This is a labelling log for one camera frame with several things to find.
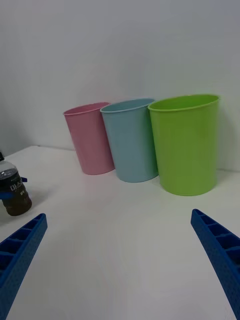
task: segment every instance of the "bottle label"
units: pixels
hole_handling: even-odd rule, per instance
[[[13,193],[12,198],[2,200],[8,213],[12,210],[21,210],[21,208],[27,206],[31,202],[29,194],[26,191],[18,172],[9,178],[0,180],[0,191]]]

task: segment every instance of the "white tabletop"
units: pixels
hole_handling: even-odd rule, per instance
[[[7,159],[28,178],[33,207],[0,206],[0,241],[40,213],[48,229],[8,320],[234,320],[191,224],[198,208],[240,235],[240,173],[192,197],[159,177],[126,183],[82,173],[74,151],[32,146]]]

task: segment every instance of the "white wall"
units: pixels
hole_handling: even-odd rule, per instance
[[[72,148],[79,104],[222,96],[219,167],[240,170],[239,0],[3,0],[0,116],[8,152]]]

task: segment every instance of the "cup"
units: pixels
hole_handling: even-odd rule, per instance
[[[63,113],[81,169],[87,175],[100,175],[114,169],[100,113],[100,109],[107,105],[108,102],[86,104]]]

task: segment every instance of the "plastic cup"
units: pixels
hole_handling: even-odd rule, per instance
[[[216,184],[219,97],[196,94],[156,101],[150,110],[160,183],[181,196]]]
[[[100,109],[108,102],[86,104],[65,111],[82,171],[87,175],[100,175],[114,169],[103,117]]]
[[[158,175],[148,104],[144,98],[110,104],[103,116],[116,174],[125,182],[142,182]]]

